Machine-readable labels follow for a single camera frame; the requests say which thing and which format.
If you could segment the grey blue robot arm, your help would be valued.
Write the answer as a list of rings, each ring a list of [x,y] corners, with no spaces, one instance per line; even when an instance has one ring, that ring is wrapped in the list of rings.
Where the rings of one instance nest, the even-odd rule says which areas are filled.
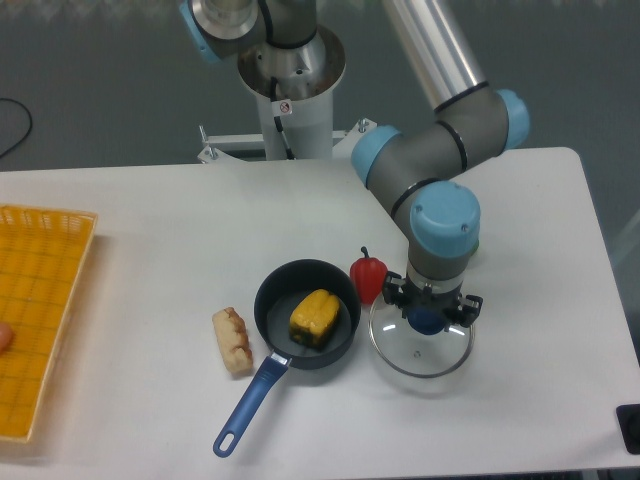
[[[446,2],[388,1],[384,8],[435,122],[415,136],[361,124],[350,158],[408,241],[406,272],[388,274],[382,296],[432,335],[471,326],[482,308],[479,297],[461,292],[478,244],[479,204],[454,178],[519,146],[530,119],[514,92],[490,87]],[[267,159],[332,156],[332,94],[346,58],[314,2],[184,1],[180,12],[207,62],[236,58],[258,106]]]

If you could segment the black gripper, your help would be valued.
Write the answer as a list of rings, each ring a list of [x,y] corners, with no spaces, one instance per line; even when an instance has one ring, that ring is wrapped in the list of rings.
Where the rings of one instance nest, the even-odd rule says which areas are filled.
[[[483,298],[477,295],[460,294],[461,281],[435,281],[414,283],[388,271],[382,284],[382,296],[387,305],[395,306],[403,318],[405,313],[417,308],[443,311],[450,324],[470,328],[480,316]]]

